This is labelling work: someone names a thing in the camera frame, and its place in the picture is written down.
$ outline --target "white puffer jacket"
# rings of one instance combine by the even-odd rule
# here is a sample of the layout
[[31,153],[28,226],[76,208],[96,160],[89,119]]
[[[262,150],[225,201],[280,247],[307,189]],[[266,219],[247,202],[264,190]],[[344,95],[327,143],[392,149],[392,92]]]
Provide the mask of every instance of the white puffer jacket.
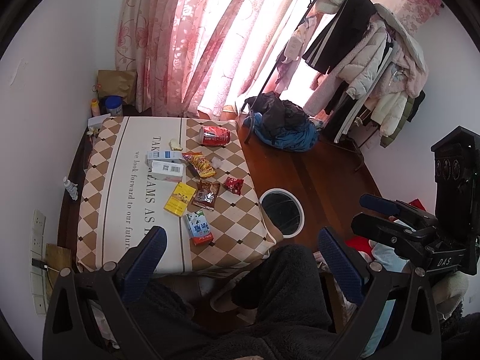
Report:
[[403,91],[389,93],[380,99],[369,98],[365,102],[365,106],[373,110],[371,120],[380,125],[380,135],[389,137],[395,132],[403,115],[408,97],[407,93]]
[[376,21],[378,23],[376,33],[338,74],[338,78],[350,84],[346,93],[352,99],[360,99],[368,92],[378,75],[378,67],[382,63],[387,33],[385,23],[380,18]]

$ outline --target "snack bag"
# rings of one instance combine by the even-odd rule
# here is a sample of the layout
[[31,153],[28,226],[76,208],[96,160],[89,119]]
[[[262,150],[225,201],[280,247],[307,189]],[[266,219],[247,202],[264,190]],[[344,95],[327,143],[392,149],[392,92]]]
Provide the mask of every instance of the snack bag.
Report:
[[227,190],[235,195],[239,195],[242,192],[243,179],[242,178],[233,178],[227,177],[225,183],[223,184]]
[[188,153],[182,153],[182,155],[195,168],[201,178],[206,179],[215,175],[215,169],[202,153],[189,151]]
[[220,183],[210,183],[200,180],[197,183],[197,194],[193,198],[192,204],[213,211],[215,209],[215,200],[220,192]]
[[164,209],[176,216],[182,216],[193,195],[195,195],[195,188],[184,183],[178,183]]
[[210,232],[210,227],[203,211],[187,214],[186,219],[193,243],[196,246],[213,241],[213,234]]

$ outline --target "orange bottle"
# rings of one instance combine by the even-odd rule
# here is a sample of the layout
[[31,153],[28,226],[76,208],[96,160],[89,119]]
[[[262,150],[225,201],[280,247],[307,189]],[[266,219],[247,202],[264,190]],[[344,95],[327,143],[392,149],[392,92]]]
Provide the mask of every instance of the orange bottle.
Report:
[[98,100],[92,99],[92,116],[100,116],[100,107],[98,106]]

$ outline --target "blue jacket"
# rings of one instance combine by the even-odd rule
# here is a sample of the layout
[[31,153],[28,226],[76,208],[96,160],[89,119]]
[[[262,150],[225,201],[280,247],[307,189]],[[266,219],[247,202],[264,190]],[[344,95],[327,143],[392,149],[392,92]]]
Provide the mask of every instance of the blue jacket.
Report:
[[[274,141],[270,140],[262,132],[262,114],[254,114],[254,131],[257,137],[267,145],[276,147],[277,149],[286,150],[289,152],[306,152],[310,150],[318,141],[318,131],[314,124],[306,120],[302,126],[295,130],[287,130],[283,128],[281,132],[275,136]],[[248,116],[243,124],[250,126],[250,116]]]

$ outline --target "wall socket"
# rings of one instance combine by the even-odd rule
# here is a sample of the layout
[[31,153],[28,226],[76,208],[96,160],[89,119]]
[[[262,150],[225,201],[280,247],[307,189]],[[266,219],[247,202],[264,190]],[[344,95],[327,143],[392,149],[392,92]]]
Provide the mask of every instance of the wall socket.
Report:
[[32,221],[32,230],[35,233],[43,235],[43,230],[45,229],[45,215],[40,212],[40,210],[35,210],[33,212],[33,221]]
[[[32,232],[30,234],[30,256],[41,260],[43,257],[43,232],[45,230],[45,215],[40,210],[35,210],[32,220]],[[30,284],[33,295],[35,311],[38,315],[47,313],[45,302],[45,273],[31,266],[30,260]]]
[[45,230],[45,215],[35,210],[32,220],[32,234],[30,237],[30,251],[43,255],[43,231]]

